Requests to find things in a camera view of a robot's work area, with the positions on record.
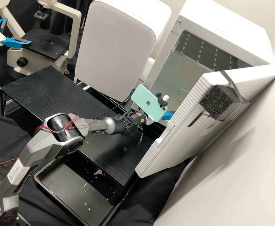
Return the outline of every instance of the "ribbed white panel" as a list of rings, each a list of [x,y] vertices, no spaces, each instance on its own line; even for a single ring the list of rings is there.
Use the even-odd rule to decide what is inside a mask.
[[[272,65],[226,72],[242,96],[249,102],[253,101],[275,78],[275,67]],[[229,85],[220,72],[206,73],[201,76],[170,120],[174,124],[173,129],[166,135],[158,148],[154,144],[149,148],[136,167],[135,170],[140,177],[175,166],[186,158],[199,153],[229,124],[229,122],[221,122],[206,134],[206,128],[215,120],[201,116],[193,126],[188,127],[203,110],[198,104],[199,101],[217,84]]]

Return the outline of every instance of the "robotic arm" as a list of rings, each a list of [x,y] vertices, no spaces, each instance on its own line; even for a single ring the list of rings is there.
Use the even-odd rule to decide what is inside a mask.
[[[104,132],[107,135],[128,136],[138,127],[145,125],[146,120],[146,115],[139,112],[103,120],[83,119],[74,114],[63,113],[45,119],[40,130],[24,147],[8,175],[0,181],[0,226],[13,225],[19,220],[18,194],[38,165],[47,164],[77,151],[89,134]]]

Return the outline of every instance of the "black foam block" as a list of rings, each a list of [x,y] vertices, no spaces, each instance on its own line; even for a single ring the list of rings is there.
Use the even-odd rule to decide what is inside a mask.
[[[214,119],[223,120],[241,102],[233,88],[215,85],[199,103]]]

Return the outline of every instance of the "white knob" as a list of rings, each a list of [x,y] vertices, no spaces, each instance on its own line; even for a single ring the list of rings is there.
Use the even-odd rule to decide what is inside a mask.
[[[170,97],[169,97],[168,95],[164,95],[163,100],[164,100],[164,101],[168,101],[169,98],[170,98]]]

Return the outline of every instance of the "smartphone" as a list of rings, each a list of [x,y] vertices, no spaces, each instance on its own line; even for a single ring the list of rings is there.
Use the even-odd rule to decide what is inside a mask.
[[[167,112],[167,106],[160,107],[157,97],[139,84],[131,96],[131,100],[136,103],[146,114],[150,115],[153,121],[158,122]]]

